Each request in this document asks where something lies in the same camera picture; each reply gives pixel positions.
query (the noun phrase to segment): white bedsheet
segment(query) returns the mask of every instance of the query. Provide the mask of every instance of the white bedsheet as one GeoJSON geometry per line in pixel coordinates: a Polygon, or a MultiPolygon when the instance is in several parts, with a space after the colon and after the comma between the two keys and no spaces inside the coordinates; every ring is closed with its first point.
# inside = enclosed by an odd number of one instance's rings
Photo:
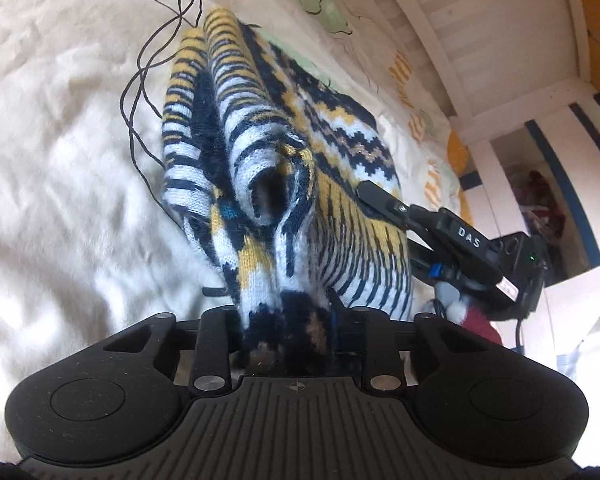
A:
{"type": "MultiPolygon", "coordinates": [[[[407,202],[426,204],[433,160],[441,205],[458,210],[444,148],[408,134],[395,96],[362,84],[360,63],[297,0],[215,1],[292,42],[376,115],[407,202]]],[[[223,301],[202,298],[200,287],[221,286],[220,277],[152,202],[119,111],[142,44],[171,17],[152,0],[0,0],[0,460],[18,459],[2,411],[22,378],[156,312],[194,318],[223,301]]],[[[395,49],[383,41],[372,43],[395,49]]],[[[373,63],[370,55],[362,64],[373,63]]],[[[169,71],[155,68],[146,82],[158,108],[169,71]]],[[[142,105],[134,124],[159,154],[160,119],[142,105]]],[[[158,193],[160,168],[137,145],[136,153],[158,193]]]]}

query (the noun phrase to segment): bedsheet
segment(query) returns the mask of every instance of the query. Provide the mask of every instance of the bedsheet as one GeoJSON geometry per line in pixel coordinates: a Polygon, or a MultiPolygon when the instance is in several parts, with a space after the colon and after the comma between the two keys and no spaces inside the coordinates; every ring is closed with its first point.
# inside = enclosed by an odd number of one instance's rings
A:
{"type": "Polygon", "coordinates": [[[339,0],[0,0],[0,460],[18,459],[2,411],[22,378],[156,312],[223,302],[202,296],[220,276],[152,200],[162,170],[136,141],[145,184],[121,115],[135,108],[160,153],[170,64],[139,66],[175,51],[190,3],[189,24],[223,5],[292,47],[375,115],[405,202],[461,212],[452,165],[466,151],[404,54],[339,0]]]}

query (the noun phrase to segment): ribbed panel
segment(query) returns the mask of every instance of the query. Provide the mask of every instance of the ribbed panel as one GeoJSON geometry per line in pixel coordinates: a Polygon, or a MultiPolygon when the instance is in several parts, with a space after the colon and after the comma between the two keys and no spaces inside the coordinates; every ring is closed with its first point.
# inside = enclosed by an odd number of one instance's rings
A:
{"type": "Polygon", "coordinates": [[[427,440],[402,403],[361,393],[349,378],[245,378],[231,395],[195,402],[164,442],[116,465],[23,467],[40,480],[561,479],[570,460],[499,469],[427,440]]]}

